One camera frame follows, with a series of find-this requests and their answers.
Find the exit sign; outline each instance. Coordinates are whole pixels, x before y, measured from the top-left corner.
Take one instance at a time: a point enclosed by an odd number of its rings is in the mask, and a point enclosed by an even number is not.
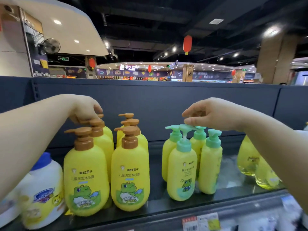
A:
[[[60,61],[69,61],[70,59],[68,57],[59,57],[58,56],[58,60],[60,60]]]

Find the green frog illustration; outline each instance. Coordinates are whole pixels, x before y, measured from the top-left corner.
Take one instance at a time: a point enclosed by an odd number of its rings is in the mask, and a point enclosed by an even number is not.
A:
[[[191,178],[184,181],[184,184],[182,186],[183,187],[183,192],[186,192],[186,191],[190,190],[190,188],[192,187],[191,183],[192,183],[192,179]]]
[[[89,186],[77,186],[74,188],[73,202],[78,208],[90,207],[100,200],[98,191],[92,193]]]
[[[138,189],[133,182],[125,182],[121,184],[121,192],[119,194],[122,203],[136,203],[139,201],[140,195],[143,195],[143,189]]]

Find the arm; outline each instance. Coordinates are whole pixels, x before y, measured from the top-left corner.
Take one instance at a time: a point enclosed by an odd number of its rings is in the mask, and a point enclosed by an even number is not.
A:
[[[98,118],[98,102],[63,94],[0,114],[0,201],[31,170],[59,128],[73,121]]]
[[[308,212],[307,139],[274,118],[219,98],[198,101],[183,112],[186,124],[244,131],[259,153]]]

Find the ceiling vent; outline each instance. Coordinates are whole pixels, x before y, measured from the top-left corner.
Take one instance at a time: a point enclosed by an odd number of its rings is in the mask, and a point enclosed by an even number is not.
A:
[[[210,21],[210,24],[220,24],[224,19],[219,19],[219,18],[216,18],[216,19],[213,19],[212,21]]]

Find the green pump cap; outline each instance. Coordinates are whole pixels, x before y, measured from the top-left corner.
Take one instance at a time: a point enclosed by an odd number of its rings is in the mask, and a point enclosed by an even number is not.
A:
[[[180,124],[179,129],[183,132],[183,138],[177,142],[176,149],[180,152],[190,152],[192,149],[192,144],[187,139],[187,133],[192,130],[196,130],[196,128],[187,124]]]
[[[172,129],[172,132],[170,133],[170,141],[177,143],[182,138],[179,125],[166,126],[165,128]]]
[[[196,126],[197,130],[194,132],[193,137],[196,140],[205,140],[206,139],[206,133],[204,131],[204,129],[206,129],[206,127],[203,126]]]
[[[210,148],[220,148],[221,141],[218,136],[221,136],[221,131],[209,129],[209,137],[206,139],[206,145]]]

